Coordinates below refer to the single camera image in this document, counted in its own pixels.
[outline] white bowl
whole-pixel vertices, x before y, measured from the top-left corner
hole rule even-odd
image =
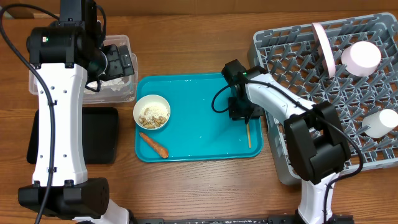
[[[142,111],[143,108],[146,107],[146,105],[148,105],[149,103],[161,103],[163,104],[167,110],[169,111],[169,117],[167,118],[167,121],[161,125],[160,127],[157,128],[145,128],[140,122],[139,122],[139,115]],[[134,109],[132,111],[132,116],[134,117],[134,120],[136,121],[136,123],[138,124],[138,126],[142,127],[143,129],[146,130],[158,130],[160,128],[163,128],[167,122],[170,119],[170,115],[171,115],[171,110],[170,110],[170,105],[169,102],[167,102],[167,100],[159,95],[147,95],[142,97],[141,99],[139,99],[139,101],[136,103],[136,105],[134,106]]]

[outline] black clamp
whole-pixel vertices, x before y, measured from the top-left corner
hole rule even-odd
[[[48,106],[52,106],[52,107],[54,107],[54,106],[56,106],[56,105],[57,105],[57,100],[54,100],[54,103],[53,103],[53,102],[51,102],[51,101],[48,101],[48,102],[47,102],[47,105],[48,105]]]
[[[51,174],[51,173],[55,173],[55,172],[57,172],[57,168],[56,167],[54,167],[54,168],[47,168],[47,172],[49,173],[49,174]]]
[[[312,111],[343,131],[335,107],[325,101],[313,106]],[[323,130],[313,139],[311,128]],[[293,115],[284,121],[287,151],[292,167],[306,181],[318,184],[322,178],[339,173],[351,157],[347,140],[329,125],[317,120],[313,113]]]

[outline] food in bowl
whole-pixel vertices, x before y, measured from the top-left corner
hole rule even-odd
[[[159,128],[169,119],[168,109],[158,102],[148,103],[140,112],[138,122],[148,129]]]

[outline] white cup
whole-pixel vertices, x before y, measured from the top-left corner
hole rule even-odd
[[[347,72],[358,77],[372,75],[381,60],[379,48],[367,41],[359,41],[341,54],[341,62],[347,65]]]
[[[398,126],[398,114],[394,110],[384,109],[365,117],[362,127],[366,125],[370,128],[365,131],[365,134],[371,138],[381,138]]]

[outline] wooden surface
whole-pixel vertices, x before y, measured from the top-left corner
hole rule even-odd
[[[398,10],[398,1],[391,0],[96,0],[107,16],[155,16],[155,15],[204,15],[227,13],[262,12],[318,12],[318,11],[363,11]],[[0,6],[10,3],[33,4],[59,14],[60,1],[49,0],[0,0]],[[15,8],[14,18],[41,17],[33,9]]]
[[[148,75],[220,72],[246,52],[256,31],[376,13],[306,12],[223,16],[142,16],[108,19],[108,35],[126,34],[138,57],[139,79]],[[6,21],[10,39],[25,57],[26,37],[50,20]],[[28,91],[28,70],[0,39],[0,223],[33,223],[17,190],[31,184],[34,166],[26,151],[37,97]],[[264,131],[264,148],[252,159],[146,164],[134,153],[134,103],[114,104],[120,114],[117,158],[111,166],[87,166],[105,177],[111,198],[137,218],[239,218],[293,214],[300,186],[279,182]],[[398,223],[398,168],[366,171],[339,182],[333,211],[356,223]],[[43,223],[68,223],[44,217]]]

